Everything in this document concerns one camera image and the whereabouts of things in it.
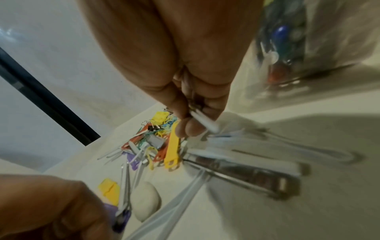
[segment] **person's left hand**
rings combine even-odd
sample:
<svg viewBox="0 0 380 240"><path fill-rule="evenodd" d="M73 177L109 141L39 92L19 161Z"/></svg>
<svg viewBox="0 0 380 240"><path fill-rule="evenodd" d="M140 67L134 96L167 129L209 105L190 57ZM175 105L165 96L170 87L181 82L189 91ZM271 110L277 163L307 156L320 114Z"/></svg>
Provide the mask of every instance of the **person's left hand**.
<svg viewBox="0 0 380 240"><path fill-rule="evenodd" d="M87 186L51 176L0 175L1 240L111 240L107 212Z"/></svg>

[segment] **white table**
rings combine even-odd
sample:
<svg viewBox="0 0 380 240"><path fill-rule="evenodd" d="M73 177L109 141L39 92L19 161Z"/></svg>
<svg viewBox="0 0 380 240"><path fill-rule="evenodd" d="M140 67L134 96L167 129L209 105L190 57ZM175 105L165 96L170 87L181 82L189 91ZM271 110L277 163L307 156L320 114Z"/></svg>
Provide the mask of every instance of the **white table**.
<svg viewBox="0 0 380 240"><path fill-rule="evenodd" d="M247 78L242 76L249 71L244 69L246 61L231 95L249 85ZM362 73L359 76L364 73L366 78L368 73L380 82L380 71L373 65L360 67L370 71L356 69ZM349 70L345 77L353 76L352 71L356 70ZM306 96L304 102L271 101L264 111L259 112L255 112L254 104L234 95L227 110L264 123L275 133L289 138L357 152L362 161L345 168L311 163L311 175L302 177L300 196L284 202L212 178L197 193L169 239L377 239L380 223L380 90L376 81L371 84L370 91L356 89L353 93L342 93L342 89L334 89L336 97L320 91L320 95L312 92L312 99ZM100 195L97 186L103 179L119 181L123 158L106 166L103 165L105 160L96 159L128 140L144 120L160 109L159 104L151 107L46 174L82 180ZM151 182L157 188L162 204L166 204L195 173L183 165L174 172L164 168L146 169L142 181ZM139 225L132 217L125 236Z"/></svg>

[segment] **white wall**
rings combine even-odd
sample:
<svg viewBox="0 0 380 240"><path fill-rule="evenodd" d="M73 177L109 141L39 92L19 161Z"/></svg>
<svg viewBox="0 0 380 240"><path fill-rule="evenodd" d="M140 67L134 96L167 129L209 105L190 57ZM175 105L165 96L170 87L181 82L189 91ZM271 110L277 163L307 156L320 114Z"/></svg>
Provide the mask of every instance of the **white wall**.
<svg viewBox="0 0 380 240"><path fill-rule="evenodd" d="M84 148L0 77L0 158L43 172Z"/></svg>
<svg viewBox="0 0 380 240"><path fill-rule="evenodd" d="M0 47L101 136L154 103L108 62L74 0L1 0Z"/></svg>

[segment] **black bar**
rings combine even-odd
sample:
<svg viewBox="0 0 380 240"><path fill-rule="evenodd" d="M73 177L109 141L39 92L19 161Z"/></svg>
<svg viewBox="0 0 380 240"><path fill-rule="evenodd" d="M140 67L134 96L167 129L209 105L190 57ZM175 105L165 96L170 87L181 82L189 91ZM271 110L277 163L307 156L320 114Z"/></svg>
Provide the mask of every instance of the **black bar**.
<svg viewBox="0 0 380 240"><path fill-rule="evenodd" d="M87 146L100 138L89 125L0 48L0 76Z"/></svg>

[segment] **hand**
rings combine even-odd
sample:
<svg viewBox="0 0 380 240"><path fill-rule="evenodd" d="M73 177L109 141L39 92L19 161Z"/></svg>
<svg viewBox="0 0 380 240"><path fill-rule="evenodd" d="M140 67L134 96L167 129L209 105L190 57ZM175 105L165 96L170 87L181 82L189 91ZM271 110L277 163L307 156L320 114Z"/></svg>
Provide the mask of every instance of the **hand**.
<svg viewBox="0 0 380 240"><path fill-rule="evenodd" d="M82 182L0 175L0 239L111 240L102 202Z"/></svg>
<svg viewBox="0 0 380 240"><path fill-rule="evenodd" d="M182 119L180 137L203 126L188 100L217 119L253 39L263 0L78 0L102 49L133 84Z"/></svg>

